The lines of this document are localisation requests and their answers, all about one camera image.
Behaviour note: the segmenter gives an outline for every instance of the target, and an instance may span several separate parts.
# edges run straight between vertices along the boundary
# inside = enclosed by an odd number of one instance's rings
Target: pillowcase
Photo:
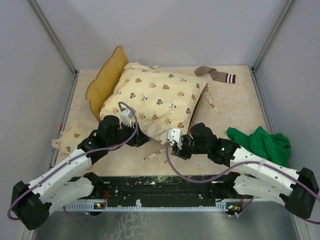
[[[131,62],[124,66],[113,94],[102,104],[100,119],[107,115],[120,118],[118,102],[125,102],[136,111],[141,131],[165,144],[168,129],[180,128],[187,134],[206,84],[197,76],[160,72]]]
[[[61,132],[61,137],[51,141],[51,145],[62,153],[70,154],[84,139],[89,137],[90,133],[91,131],[80,122],[73,121],[67,130]]]

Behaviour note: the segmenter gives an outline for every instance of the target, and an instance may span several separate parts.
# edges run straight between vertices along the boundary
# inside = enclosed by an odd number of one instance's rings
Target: bear print
[[[112,112],[113,112],[113,114],[116,114],[117,112],[119,112],[119,110],[116,107],[114,107],[114,108],[112,108]]]
[[[182,124],[182,122],[179,122],[177,127],[183,129],[185,126]]]
[[[143,115],[142,113],[140,113],[140,114],[139,114],[139,118],[140,118],[141,120],[143,120],[143,119],[145,119],[145,118],[146,118],[146,116],[145,116],[145,115]]]
[[[54,140],[52,140],[52,146],[54,146],[54,144],[55,144],[56,146],[61,147],[61,142],[60,142],[60,141],[56,141],[56,142],[54,143]]]
[[[148,97],[147,96],[145,96],[145,95],[142,95],[142,99],[141,99],[141,102],[143,102],[143,101],[145,101],[145,100],[147,100],[148,99]]]
[[[177,107],[177,105],[175,105],[173,102],[170,102],[170,109],[175,109]]]
[[[149,88],[155,88],[157,85],[155,85],[155,83],[154,82],[152,82],[152,83],[150,83],[150,85],[149,85]]]
[[[168,124],[171,124],[171,121],[169,118],[167,118],[166,120],[164,120],[164,123],[168,125]]]

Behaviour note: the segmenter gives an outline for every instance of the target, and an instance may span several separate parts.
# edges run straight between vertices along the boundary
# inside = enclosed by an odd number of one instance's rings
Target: white wall
[[[275,130],[291,142],[290,166],[310,168],[320,184],[319,0],[296,1],[258,77]],[[320,221],[318,202],[312,218]]]
[[[26,0],[0,2],[0,32],[0,239],[14,240],[12,188],[44,172],[73,76]]]
[[[286,0],[37,0],[77,69],[253,65]]]

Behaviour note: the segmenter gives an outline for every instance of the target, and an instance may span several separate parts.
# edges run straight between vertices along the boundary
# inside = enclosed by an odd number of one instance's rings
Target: sock
[[[235,84],[236,75],[226,72],[217,71],[217,69],[208,66],[200,66],[194,71],[195,75],[202,77],[205,74],[210,74],[212,80],[221,83]]]

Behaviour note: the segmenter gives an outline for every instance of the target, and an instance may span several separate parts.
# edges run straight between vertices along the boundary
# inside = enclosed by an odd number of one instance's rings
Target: yellow pillow
[[[103,103],[100,119],[120,117],[118,102],[134,108],[141,131],[149,137],[167,142],[170,128],[188,132],[196,104],[207,82],[201,77],[158,69],[130,62],[124,66],[113,94]]]
[[[80,122],[73,121],[67,130],[61,132],[61,137],[51,141],[51,145],[61,153],[70,154],[84,139],[89,137],[90,133],[91,130],[81,125]]]

